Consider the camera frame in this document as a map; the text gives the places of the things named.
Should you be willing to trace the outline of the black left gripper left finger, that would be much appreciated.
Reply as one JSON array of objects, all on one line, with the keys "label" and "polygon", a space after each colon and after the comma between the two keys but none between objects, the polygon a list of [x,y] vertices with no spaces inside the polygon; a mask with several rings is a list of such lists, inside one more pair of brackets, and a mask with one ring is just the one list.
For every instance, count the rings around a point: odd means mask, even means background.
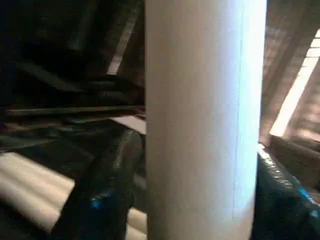
[{"label": "black left gripper left finger", "polygon": [[134,173],[142,151],[138,132],[113,130],[107,147],[75,181],[50,239],[125,239],[133,205]]}]

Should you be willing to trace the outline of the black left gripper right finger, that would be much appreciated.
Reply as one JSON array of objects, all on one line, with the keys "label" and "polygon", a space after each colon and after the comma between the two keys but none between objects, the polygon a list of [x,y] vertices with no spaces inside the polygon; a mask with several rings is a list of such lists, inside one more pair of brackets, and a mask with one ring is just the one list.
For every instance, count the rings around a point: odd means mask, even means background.
[{"label": "black left gripper right finger", "polygon": [[264,145],[257,149],[254,240],[318,240],[320,205]]}]

